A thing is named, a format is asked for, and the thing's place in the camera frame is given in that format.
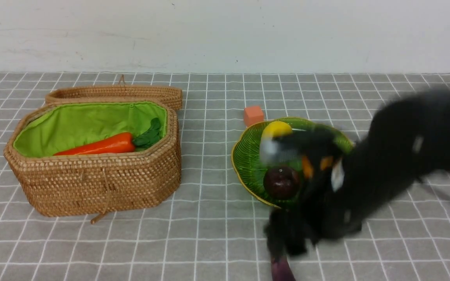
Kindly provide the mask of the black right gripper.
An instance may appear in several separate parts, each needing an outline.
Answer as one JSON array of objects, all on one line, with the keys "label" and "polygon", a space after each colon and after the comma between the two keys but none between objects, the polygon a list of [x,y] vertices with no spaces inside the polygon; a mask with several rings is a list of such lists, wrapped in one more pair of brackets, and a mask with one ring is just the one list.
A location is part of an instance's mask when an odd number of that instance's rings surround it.
[{"label": "black right gripper", "polygon": [[301,193],[292,207],[275,209],[264,228],[267,248],[272,258],[300,256],[307,253],[307,240],[314,247],[323,233],[324,207],[334,193],[331,183],[333,167],[345,156],[335,143],[335,136],[324,129],[293,130],[290,135],[264,139],[264,163],[290,162],[303,155],[310,160],[333,156],[331,169],[317,172],[310,180],[304,179]]}]

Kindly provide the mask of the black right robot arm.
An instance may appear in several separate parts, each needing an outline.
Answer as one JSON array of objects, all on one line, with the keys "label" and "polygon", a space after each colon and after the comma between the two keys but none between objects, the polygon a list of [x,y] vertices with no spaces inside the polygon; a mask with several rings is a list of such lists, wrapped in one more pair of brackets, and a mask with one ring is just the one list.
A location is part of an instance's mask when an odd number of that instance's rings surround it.
[{"label": "black right robot arm", "polygon": [[337,241],[434,171],[450,173],[450,91],[429,89],[389,101],[368,134],[342,152],[326,130],[279,133],[261,141],[265,164],[332,152],[334,166],[314,176],[296,203],[271,212],[264,228],[273,260],[307,252],[307,240]]}]

